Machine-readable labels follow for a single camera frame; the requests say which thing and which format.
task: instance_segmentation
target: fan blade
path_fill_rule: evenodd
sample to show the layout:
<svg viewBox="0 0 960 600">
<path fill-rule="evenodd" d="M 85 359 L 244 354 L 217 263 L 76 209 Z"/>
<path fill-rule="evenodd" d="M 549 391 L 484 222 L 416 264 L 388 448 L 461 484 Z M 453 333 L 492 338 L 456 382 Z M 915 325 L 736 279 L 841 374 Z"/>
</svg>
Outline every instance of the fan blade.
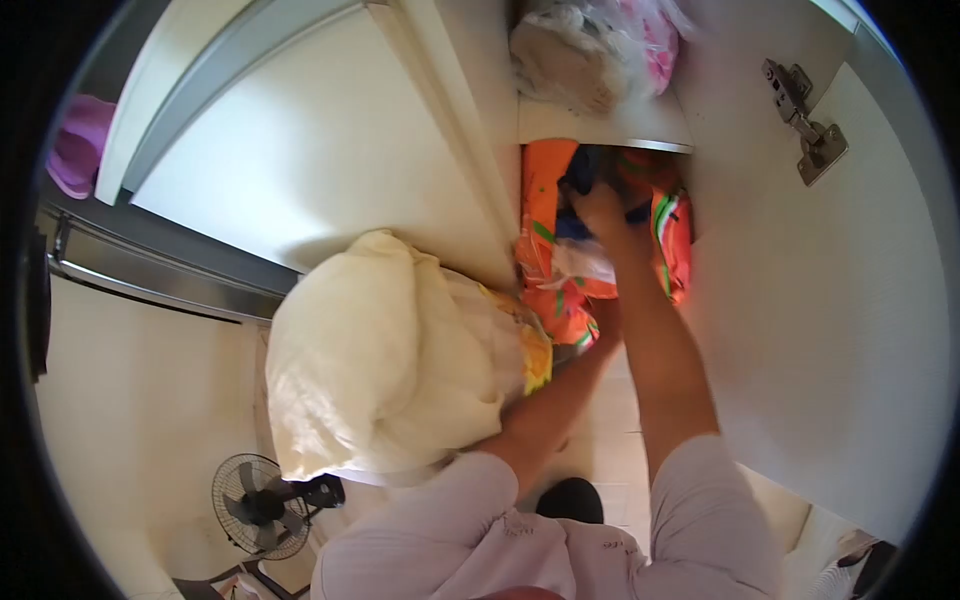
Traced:
<svg viewBox="0 0 960 600">
<path fill-rule="evenodd" d="M 290 485 L 290 482 L 283 481 L 279 476 L 268 481 L 266 489 L 281 496 L 291 495 L 293 492 L 293 486 Z"/>
<path fill-rule="evenodd" d="M 287 528 L 287 531 L 290 532 L 291 536 L 299 535 L 300 532 L 303 531 L 303 519 L 297 516 L 296 513 L 284 511 L 283 516 L 280 518 L 280 522 L 283 523 L 283 526 Z"/>
<path fill-rule="evenodd" d="M 269 552 L 276 548 L 276 528 L 273 522 L 257 528 L 256 545 L 263 548 L 264 552 Z"/>
<path fill-rule="evenodd" d="M 250 517 L 247 516 L 247 509 L 244 505 L 230 496 L 224 494 L 224 506 L 227 508 L 227 512 L 230 513 L 234 518 L 243 523 L 244 525 L 250 525 Z"/>
<path fill-rule="evenodd" d="M 253 465 L 251 463 L 240 463 L 237 472 L 240 475 L 240 484 L 243 486 L 243 491 L 246 493 L 256 492 L 256 484 L 253 482 Z"/>
</svg>

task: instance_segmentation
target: forearm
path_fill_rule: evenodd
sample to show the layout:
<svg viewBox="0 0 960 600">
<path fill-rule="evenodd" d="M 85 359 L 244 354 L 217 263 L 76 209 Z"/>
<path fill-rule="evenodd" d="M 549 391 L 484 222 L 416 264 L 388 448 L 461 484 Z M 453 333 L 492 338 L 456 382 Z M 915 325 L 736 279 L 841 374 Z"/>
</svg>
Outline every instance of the forearm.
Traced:
<svg viewBox="0 0 960 600">
<path fill-rule="evenodd" d="M 616 351 L 619 337 L 601 338 L 550 383 L 508 409 L 503 430 L 474 449 L 494 454 L 514 470 L 523 497 L 547 461 L 569 437 Z"/>
<path fill-rule="evenodd" d="M 636 387 L 650 481 L 678 445 L 719 431 L 700 352 L 627 228 L 602 243 L 616 274 L 627 358 Z"/>
</svg>

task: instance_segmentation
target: black fan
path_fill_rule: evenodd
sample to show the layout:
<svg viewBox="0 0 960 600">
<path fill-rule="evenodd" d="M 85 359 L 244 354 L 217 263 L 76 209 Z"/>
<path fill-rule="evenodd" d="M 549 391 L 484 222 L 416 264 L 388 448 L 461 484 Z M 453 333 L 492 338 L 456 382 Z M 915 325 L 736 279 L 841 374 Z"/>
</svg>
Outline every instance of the black fan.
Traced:
<svg viewBox="0 0 960 600">
<path fill-rule="evenodd" d="M 227 537 L 256 558 L 278 561 L 306 544 L 310 518 L 344 504 L 339 477 L 284 481 L 280 466 L 258 454 L 228 458 L 213 476 L 213 510 Z"/>
</svg>

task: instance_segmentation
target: cabinet hinge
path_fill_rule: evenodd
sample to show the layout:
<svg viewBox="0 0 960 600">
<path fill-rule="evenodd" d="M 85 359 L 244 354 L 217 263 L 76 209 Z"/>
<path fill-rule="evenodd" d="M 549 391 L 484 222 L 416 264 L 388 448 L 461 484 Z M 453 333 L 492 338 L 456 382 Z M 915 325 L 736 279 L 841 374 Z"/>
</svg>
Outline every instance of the cabinet hinge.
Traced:
<svg viewBox="0 0 960 600">
<path fill-rule="evenodd" d="M 763 62 L 763 75 L 774 90 L 774 104 L 780 118 L 800 134 L 804 157 L 797 163 L 797 171 L 809 187 L 847 152 L 850 148 L 847 138 L 840 126 L 824 127 L 809 119 L 805 100 L 813 85 L 798 64 L 788 71 L 767 59 Z"/>
</svg>

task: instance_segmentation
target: person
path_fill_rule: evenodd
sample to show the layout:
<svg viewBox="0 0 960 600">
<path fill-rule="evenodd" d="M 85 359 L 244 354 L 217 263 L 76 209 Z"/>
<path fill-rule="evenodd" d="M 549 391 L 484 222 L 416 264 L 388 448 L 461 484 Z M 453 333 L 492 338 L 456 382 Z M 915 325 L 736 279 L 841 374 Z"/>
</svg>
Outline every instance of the person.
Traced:
<svg viewBox="0 0 960 600">
<path fill-rule="evenodd" d="M 720 437 L 699 351 L 649 266 L 649 232 L 630 229 L 605 183 L 574 207 L 616 275 L 619 300 L 592 306 L 599 339 L 516 402 L 501 433 L 330 541 L 314 571 L 315 600 L 776 596 L 781 554 Z M 651 485 L 649 561 L 627 532 L 601 524 L 584 480 L 548 491 L 538 514 L 514 508 L 624 343 Z"/>
</svg>

